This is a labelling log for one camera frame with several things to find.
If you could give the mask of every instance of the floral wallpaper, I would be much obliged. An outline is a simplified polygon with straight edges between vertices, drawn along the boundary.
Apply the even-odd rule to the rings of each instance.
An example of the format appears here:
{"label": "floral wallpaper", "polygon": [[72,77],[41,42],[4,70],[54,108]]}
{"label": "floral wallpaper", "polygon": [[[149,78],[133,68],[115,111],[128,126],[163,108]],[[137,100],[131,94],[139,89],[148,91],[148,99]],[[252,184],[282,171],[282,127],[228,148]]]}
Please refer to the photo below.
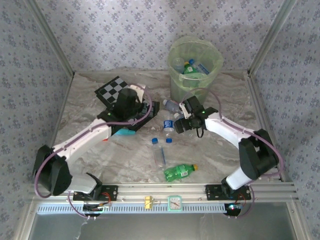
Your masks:
{"label": "floral wallpaper", "polygon": [[298,1],[256,80],[285,168],[320,239],[320,2]]}
{"label": "floral wallpaper", "polygon": [[283,0],[37,0],[74,71],[166,69],[170,46],[211,41],[248,69]]}
{"label": "floral wallpaper", "polygon": [[70,79],[24,2],[0,8],[0,239],[10,240]]}

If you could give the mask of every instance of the water bottle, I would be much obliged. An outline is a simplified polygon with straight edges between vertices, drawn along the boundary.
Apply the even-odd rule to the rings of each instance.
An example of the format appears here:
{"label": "water bottle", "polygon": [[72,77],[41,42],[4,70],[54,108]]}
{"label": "water bottle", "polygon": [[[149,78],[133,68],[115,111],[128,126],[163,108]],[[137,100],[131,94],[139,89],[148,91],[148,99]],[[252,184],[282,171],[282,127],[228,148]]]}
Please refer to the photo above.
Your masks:
{"label": "water bottle", "polygon": [[163,100],[164,108],[172,113],[182,113],[180,110],[179,104],[172,100]]}
{"label": "water bottle", "polygon": [[182,112],[176,112],[176,113],[173,115],[173,117],[174,117],[174,121],[177,121],[177,120],[179,120],[179,119],[184,118],[185,115],[184,115]]}
{"label": "water bottle", "polygon": [[210,73],[201,62],[195,61],[193,58],[191,58],[189,60],[189,64],[193,68],[195,68],[198,73],[202,73],[202,74],[206,74],[206,75],[208,75]]}
{"label": "water bottle", "polygon": [[165,142],[168,144],[172,143],[172,137],[173,137],[173,134],[175,133],[174,124],[175,122],[173,121],[171,116],[167,116],[166,120],[163,122],[163,132],[165,134]]}
{"label": "water bottle", "polygon": [[152,139],[152,153],[154,158],[154,163],[158,169],[164,169],[166,166],[166,158],[164,148],[159,144],[158,138]]}
{"label": "water bottle", "polygon": [[185,60],[181,57],[176,57],[175,59],[173,59],[171,66],[178,73],[183,74],[185,71]]}

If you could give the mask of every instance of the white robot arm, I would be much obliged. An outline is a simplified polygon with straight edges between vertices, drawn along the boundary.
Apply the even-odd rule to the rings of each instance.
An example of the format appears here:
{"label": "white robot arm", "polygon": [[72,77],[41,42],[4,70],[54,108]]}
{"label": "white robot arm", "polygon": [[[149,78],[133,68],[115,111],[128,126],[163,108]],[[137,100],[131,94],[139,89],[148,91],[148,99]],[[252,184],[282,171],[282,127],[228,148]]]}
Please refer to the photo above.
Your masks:
{"label": "white robot arm", "polygon": [[[144,88],[144,85],[123,88],[112,109],[101,112],[88,127],[53,147],[42,146],[37,152],[33,167],[36,192],[40,183],[53,196],[70,191],[81,192],[92,200],[97,199],[102,187],[99,179],[90,173],[71,174],[71,166],[88,149],[108,139],[122,127],[137,130],[158,113],[159,103],[151,102],[151,99],[149,101],[152,105],[146,110],[147,105],[143,103]],[[139,124],[133,127],[133,120],[128,120],[139,116],[140,119],[135,121]]]}
{"label": "white robot arm", "polygon": [[205,109],[193,96],[180,103],[184,118],[174,123],[180,134],[190,129],[197,129],[201,138],[204,130],[216,133],[239,149],[240,167],[221,181],[223,192],[229,196],[242,186],[256,180],[279,163],[275,152],[264,142],[254,136],[261,137],[272,145],[267,131],[244,128],[222,116],[218,110]]}

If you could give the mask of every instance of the teal clock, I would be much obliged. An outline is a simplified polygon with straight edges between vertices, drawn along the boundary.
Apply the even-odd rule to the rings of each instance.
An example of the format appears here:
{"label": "teal clock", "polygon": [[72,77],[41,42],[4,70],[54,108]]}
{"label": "teal clock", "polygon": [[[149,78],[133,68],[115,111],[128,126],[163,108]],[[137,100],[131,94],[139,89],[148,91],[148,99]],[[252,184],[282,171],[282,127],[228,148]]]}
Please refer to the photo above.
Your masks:
{"label": "teal clock", "polygon": [[182,209],[181,196],[168,196],[168,210],[170,212],[180,212]]}

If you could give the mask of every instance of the transparent green trash bin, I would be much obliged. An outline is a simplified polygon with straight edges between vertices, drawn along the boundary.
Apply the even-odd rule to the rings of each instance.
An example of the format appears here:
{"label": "transparent green trash bin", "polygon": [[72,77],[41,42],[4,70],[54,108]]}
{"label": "transparent green trash bin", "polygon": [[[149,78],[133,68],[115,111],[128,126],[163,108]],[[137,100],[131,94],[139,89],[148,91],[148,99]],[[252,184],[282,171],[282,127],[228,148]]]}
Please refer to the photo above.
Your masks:
{"label": "transparent green trash bin", "polygon": [[[180,74],[172,67],[172,62],[175,58],[183,58],[186,62],[190,59],[199,61],[210,73],[208,75],[203,74],[200,79],[191,78],[192,75]],[[210,88],[223,63],[224,58],[221,53],[210,42],[200,40],[194,36],[179,38],[172,44],[167,61],[170,75],[171,99],[179,103],[185,94],[193,88]],[[208,92],[196,90],[192,94],[203,104]]]}

